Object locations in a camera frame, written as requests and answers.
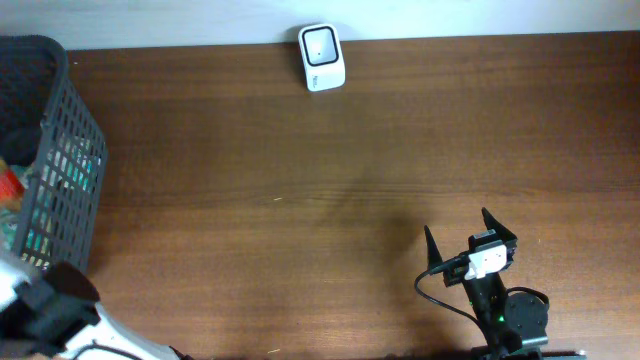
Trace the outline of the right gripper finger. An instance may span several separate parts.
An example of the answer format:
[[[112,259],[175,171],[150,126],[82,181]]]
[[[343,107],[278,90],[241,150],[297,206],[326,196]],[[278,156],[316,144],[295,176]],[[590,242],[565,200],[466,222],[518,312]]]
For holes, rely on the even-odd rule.
[[[428,254],[428,270],[434,270],[443,263],[443,259],[439,252],[436,241],[431,233],[431,230],[427,225],[424,226],[424,233],[426,237]]]
[[[501,224],[486,207],[481,209],[483,221],[488,230],[494,230],[499,238],[504,242],[516,241],[517,236]]]

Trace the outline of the orange spaghetti pasta package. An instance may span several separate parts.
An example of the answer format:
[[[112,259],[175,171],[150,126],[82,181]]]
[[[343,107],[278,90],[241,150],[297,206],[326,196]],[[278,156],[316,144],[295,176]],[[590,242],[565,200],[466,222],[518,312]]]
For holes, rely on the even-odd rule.
[[[10,169],[9,165],[4,161],[0,161],[1,165],[1,207],[11,212],[19,212],[22,207],[22,199],[25,188],[20,182],[16,174]]]

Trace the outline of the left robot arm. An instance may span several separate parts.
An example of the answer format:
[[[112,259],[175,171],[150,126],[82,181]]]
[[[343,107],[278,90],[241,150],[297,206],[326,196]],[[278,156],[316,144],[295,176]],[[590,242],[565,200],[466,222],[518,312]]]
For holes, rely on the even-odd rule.
[[[89,279],[67,262],[45,271],[1,252],[1,357],[180,360],[189,356],[115,320]]]

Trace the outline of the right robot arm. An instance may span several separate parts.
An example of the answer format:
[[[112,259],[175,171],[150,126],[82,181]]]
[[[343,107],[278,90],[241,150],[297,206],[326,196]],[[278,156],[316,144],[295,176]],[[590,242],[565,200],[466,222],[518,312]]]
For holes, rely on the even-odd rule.
[[[500,276],[514,262],[517,236],[485,208],[486,230],[468,238],[469,249],[444,260],[428,227],[424,228],[428,267],[414,281],[421,297],[471,320],[486,345],[471,350],[474,359],[542,359],[548,343],[546,326],[550,301],[546,294],[527,287],[507,288]],[[441,274],[444,285],[462,285],[472,313],[440,301],[420,288],[427,276]]]

